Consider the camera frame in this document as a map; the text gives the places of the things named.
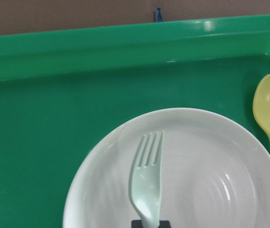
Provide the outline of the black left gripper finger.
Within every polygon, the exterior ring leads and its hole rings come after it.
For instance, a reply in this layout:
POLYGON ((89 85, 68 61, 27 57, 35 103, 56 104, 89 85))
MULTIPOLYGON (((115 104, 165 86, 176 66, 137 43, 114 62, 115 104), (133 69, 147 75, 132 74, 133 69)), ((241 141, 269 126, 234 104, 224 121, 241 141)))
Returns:
MULTIPOLYGON (((131 228, 143 228, 141 220, 132 220, 131 228)), ((171 228, 171 223, 168 220, 160 220, 159 228, 171 228)))

